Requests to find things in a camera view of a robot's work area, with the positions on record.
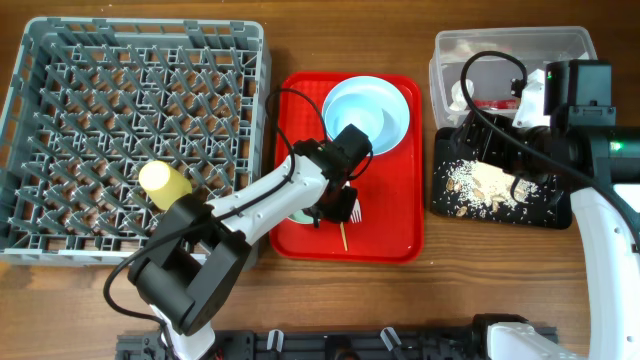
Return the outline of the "large light blue plate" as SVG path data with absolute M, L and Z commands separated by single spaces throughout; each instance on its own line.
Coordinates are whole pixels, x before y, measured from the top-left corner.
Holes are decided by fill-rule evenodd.
M 358 93 L 366 95 L 382 108 L 384 126 L 380 135 L 381 155 L 395 148 L 405 137 L 410 124 L 410 110 L 407 100 L 400 90 L 390 82 L 374 76 L 356 76 L 348 78 L 334 86 L 326 96 L 331 97 L 344 94 Z

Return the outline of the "small light blue bowl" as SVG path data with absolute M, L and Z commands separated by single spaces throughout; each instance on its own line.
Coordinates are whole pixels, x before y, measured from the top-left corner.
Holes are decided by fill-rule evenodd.
M 375 155 L 381 153 L 380 135 L 384 126 L 382 108 L 372 98 L 350 93 L 325 101 L 323 117 L 327 133 L 335 139 L 348 125 L 354 125 L 367 135 Z

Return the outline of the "red sauce packet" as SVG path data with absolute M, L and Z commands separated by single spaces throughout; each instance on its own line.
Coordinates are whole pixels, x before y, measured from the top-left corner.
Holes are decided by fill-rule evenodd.
M 516 110 L 519 107 L 519 99 L 508 100 L 475 100 L 474 104 L 482 110 Z

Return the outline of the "wooden chopstick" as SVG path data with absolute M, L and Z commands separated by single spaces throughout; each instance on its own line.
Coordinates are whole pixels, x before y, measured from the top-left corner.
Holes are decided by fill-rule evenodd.
M 341 239 L 342 239 L 343 249 L 344 249 L 345 252 L 348 252 L 349 246 L 348 246 L 348 240 L 347 240 L 347 235 L 346 235 L 344 222 L 341 222 L 339 224 L 339 227 L 340 227 L 340 232 L 341 232 Z

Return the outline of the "yellow cup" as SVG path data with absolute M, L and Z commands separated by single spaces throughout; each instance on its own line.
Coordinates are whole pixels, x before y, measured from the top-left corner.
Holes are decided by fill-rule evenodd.
M 140 186 L 153 204 L 162 211 L 168 210 L 174 202 L 192 193 L 192 186 L 179 171 L 163 161 L 145 164 L 138 176 Z

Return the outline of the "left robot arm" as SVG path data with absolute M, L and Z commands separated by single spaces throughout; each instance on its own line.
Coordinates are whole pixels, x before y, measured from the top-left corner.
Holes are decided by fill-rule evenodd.
M 167 353 L 199 359 L 213 345 L 211 319 L 229 297 L 253 245 L 297 211 L 314 222 L 349 220 L 357 197 L 353 171 L 372 145 L 349 125 L 333 140 L 298 141 L 275 170 L 229 196 L 176 199 L 128 279 L 159 317 Z

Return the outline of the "green bowl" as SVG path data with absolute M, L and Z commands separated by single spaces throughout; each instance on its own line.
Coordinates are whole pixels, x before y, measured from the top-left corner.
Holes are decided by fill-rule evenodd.
M 310 225 L 314 223 L 312 216 L 306 215 L 302 210 L 296 211 L 288 217 L 289 220 L 303 225 Z

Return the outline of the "food scraps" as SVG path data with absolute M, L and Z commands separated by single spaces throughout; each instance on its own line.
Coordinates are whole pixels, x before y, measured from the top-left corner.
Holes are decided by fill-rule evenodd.
M 450 206 L 449 214 L 486 219 L 503 212 L 514 215 L 539 197 L 540 187 L 519 180 L 498 167 L 479 161 L 459 160 L 441 177 L 444 194 L 436 199 Z

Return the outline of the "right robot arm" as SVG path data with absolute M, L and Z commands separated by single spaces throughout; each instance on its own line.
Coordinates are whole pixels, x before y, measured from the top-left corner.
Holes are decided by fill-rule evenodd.
M 559 179 L 570 195 L 587 270 L 592 359 L 639 356 L 639 130 L 619 127 L 612 68 L 602 60 L 549 63 L 544 76 L 547 126 L 517 128 L 480 109 L 462 67 L 469 107 L 451 140 L 461 157 L 498 167 L 516 179 Z

